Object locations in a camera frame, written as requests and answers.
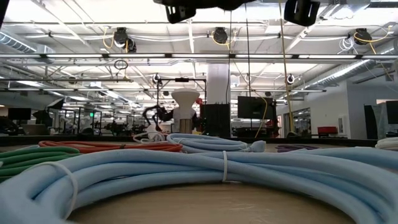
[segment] coiled hose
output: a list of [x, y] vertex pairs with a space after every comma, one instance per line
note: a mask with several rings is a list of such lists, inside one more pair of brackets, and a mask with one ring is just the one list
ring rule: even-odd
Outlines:
[[115, 149], [147, 149], [155, 151], [168, 151], [168, 152], [180, 152], [181, 144], [168, 144], [168, 143], [153, 143], [145, 145], [126, 145], [126, 144], [100, 144], [93, 142], [80, 142], [80, 141], [64, 141], [64, 142], [53, 142], [53, 141], [41, 141], [39, 142], [40, 147], [48, 146], [64, 146], [78, 149], [81, 153], [92, 153], [101, 152]]
[[375, 146], [378, 149], [387, 149], [398, 151], [398, 138], [386, 138], [377, 141], [377, 145]]
[[248, 146], [248, 144], [241, 141], [196, 134], [169, 134], [166, 140], [172, 144], [182, 144], [182, 151], [186, 153], [264, 152], [266, 149], [266, 142], [264, 141], [257, 141]]
[[301, 150], [301, 149], [303, 149], [303, 150], [318, 149], [315, 146], [306, 146], [306, 145], [299, 145], [299, 144], [294, 144], [294, 145], [283, 144], [283, 145], [278, 145], [275, 148], [277, 149], [277, 152], [292, 152], [292, 151]]
[[[226, 179], [303, 193], [339, 208], [357, 224], [398, 223], [398, 176], [382, 169], [398, 170], [394, 151], [356, 147], [181, 154], [126, 149], [58, 163], [78, 183], [74, 209], [148, 187]], [[73, 192], [70, 177], [59, 167], [27, 170], [0, 185], [0, 223], [70, 223], [62, 218]]]
[[23, 149], [0, 153], [0, 162], [2, 164], [0, 166], [0, 182], [20, 174], [33, 165], [80, 155], [79, 150], [70, 147], [27, 147]]

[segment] green hose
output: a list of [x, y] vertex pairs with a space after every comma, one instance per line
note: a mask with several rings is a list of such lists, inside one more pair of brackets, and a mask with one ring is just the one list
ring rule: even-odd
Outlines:
[[41, 147], [0, 153], [0, 183], [42, 162], [60, 161], [79, 156], [78, 149], [70, 147]]

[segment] orange hose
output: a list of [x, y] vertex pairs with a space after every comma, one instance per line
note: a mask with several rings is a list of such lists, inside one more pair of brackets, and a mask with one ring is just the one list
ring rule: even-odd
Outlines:
[[80, 141], [64, 141], [64, 142], [41, 141], [39, 142], [39, 146], [72, 147], [78, 149], [81, 153], [85, 154], [92, 152], [115, 150], [115, 149], [148, 149], [148, 150], [168, 151], [168, 152], [180, 152], [182, 149], [181, 144], [169, 144], [169, 143], [127, 145], [127, 144], [100, 144], [100, 143], [80, 142]]

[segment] wall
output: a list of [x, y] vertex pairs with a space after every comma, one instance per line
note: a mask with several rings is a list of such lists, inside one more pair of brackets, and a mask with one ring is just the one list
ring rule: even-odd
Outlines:
[[348, 82], [348, 105], [351, 137], [367, 139], [364, 105], [376, 105], [376, 100], [398, 100], [398, 85], [380, 77], [361, 84]]
[[[338, 118], [346, 117], [346, 136], [351, 137], [348, 119], [347, 83], [341, 82], [336, 87], [325, 88], [326, 93], [310, 93], [305, 101], [292, 101], [292, 111], [311, 109], [312, 134], [318, 134], [318, 127], [338, 127]], [[277, 115], [289, 112], [288, 106], [278, 106]]]

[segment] black monitor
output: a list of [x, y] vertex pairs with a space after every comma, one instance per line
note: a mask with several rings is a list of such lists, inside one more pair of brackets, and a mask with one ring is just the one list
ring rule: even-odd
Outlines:
[[[272, 98], [264, 98], [268, 108], [266, 119], [275, 118], [275, 104]], [[238, 96], [238, 118], [262, 119], [266, 103], [261, 97]]]
[[387, 101], [387, 119], [389, 124], [398, 124], [398, 101]]
[[8, 108], [8, 119], [10, 120], [30, 120], [32, 109], [30, 108]]

